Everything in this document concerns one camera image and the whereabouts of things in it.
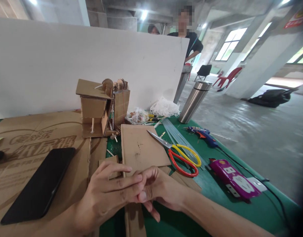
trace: black shirt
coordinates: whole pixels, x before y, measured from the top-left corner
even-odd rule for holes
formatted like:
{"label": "black shirt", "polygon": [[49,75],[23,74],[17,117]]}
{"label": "black shirt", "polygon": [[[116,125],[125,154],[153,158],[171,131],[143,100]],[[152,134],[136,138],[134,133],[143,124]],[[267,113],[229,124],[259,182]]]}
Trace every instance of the black shirt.
{"label": "black shirt", "polygon": [[[168,34],[169,36],[178,36],[178,32],[173,32]],[[195,32],[188,32],[186,35],[186,38],[189,38],[189,45],[188,45],[188,50],[187,50],[187,55],[185,56],[186,58],[189,56],[191,50],[199,51],[202,52],[203,49],[203,44],[201,41],[199,41],[198,36]]]}

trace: ceiling light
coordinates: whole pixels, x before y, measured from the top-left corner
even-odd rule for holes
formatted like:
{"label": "ceiling light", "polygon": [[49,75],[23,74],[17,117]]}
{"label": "ceiling light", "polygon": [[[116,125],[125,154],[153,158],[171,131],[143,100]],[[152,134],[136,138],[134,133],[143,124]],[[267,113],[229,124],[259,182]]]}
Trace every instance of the ceiling light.
{"label": "ceiling light", "polygon": [[289,2],[290,0],[283,0],[282,2],[281,2],[281,4],[283,5],[283,4],[286,4],[287,2]]}
{"label": "ceiling light", "polygon": [[145,20],[146,19],[147,13],[148,13],[147,10],[143,10],[143,13],[142,13],[142,16],[141,16],[141,20]]}
{"label": "ceiling light", "polygon": [[37,0],[29,0],[33,5],[37,5]]}

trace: backpack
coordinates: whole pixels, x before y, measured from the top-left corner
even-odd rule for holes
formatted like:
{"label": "backpack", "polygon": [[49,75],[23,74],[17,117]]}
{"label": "backpack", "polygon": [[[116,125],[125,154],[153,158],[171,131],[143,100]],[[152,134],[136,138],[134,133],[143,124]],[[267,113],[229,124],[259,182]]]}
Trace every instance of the backpack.
{"label": "backpack", "polygon": [[298,88],[293,88],[291,90],[267,90],[262,95],[249,99],[248,102],[265,107],[277,108],[280,104],[287,103],[291,98],[291,93],[297,90]]}

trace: glue gun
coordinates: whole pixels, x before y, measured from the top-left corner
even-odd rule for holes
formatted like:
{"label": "glue gun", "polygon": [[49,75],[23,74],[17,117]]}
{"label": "glue gun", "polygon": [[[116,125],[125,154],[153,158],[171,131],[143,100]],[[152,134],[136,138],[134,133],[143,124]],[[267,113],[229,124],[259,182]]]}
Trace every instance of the glue gun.
{"label": "glue gun", "polygon": [[200,135],[200,138],[203,138],[205,142],[211,147],[216,148],[218,144],[216,140],[210,135],[210,131],[207,129],[201,129],[199,127],[186,127],[189,132],[194,132]]}

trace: red sign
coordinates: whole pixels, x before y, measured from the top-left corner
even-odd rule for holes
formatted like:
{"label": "red sign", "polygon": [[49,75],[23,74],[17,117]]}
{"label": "red sign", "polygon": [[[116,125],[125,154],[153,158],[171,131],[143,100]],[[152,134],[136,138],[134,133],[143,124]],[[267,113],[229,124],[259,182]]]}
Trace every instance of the red sign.
{"label": "red sign", "polygon": [[291,28],[303,24],[303,10],[299,10],[295,15],[286,23],[284,28]]}

